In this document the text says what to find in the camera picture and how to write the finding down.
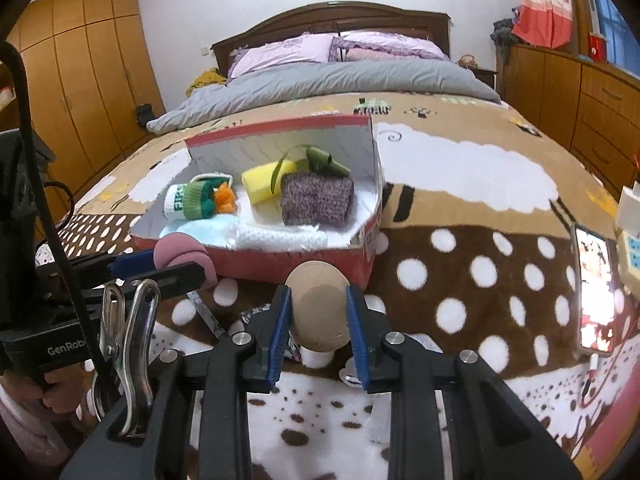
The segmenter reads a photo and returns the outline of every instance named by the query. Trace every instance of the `orange toy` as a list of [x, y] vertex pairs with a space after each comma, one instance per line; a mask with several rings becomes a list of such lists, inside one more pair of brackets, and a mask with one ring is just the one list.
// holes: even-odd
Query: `orange toy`
[[226, 182], [220, 184], [220, 187], [215, 191], [214, 202], [216, 203], [216, 213], [236, 212], [236, 195]]

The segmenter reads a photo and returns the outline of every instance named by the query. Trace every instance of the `small basket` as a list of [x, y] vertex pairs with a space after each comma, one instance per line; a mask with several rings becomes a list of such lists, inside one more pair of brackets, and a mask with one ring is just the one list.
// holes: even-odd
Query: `small basket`
[[465, 54], [464, 56], [462, 56], [458, 61], [458, 64], [462, 68], [478, 68], [478, 62], [476, 61], [476, 58], [471, 54]]

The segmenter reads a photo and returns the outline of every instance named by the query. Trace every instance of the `yellow sponge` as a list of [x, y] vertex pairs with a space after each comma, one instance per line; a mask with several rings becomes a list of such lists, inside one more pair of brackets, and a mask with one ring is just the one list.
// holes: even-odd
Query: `yellow sponge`
[[287, 173], [296, 172], [296, 163], [285, 159], [278, 172], [278, 178], [276, 179], [275, 193], [271, 192], [271, 175], [278, 165], [277, 162], [269, 162], [251, 168], [242, 174], [242, 185], [244, 190], [249, 196], [249, 202], [252, 205], [263, 202], [272, 198], [273, 196], [280, 194], [280, 181], [282, 177]]

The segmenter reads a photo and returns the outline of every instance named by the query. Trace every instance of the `curtain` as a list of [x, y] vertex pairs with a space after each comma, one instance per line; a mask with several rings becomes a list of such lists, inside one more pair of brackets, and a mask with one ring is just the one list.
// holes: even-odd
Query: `curtain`
[[572, 21], [572, 0], [522, 0], [513, 33], [535, 46], [557, 48], [571, 40]]

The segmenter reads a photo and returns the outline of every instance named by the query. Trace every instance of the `purple knitted cloth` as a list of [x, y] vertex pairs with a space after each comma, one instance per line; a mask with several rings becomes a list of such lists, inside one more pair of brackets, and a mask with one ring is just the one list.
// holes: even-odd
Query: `purple knitted cloth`
[[353, 180], [315, 173], [282, 177], [280, 205], [285, 225], [344, 227], [353, 202]]

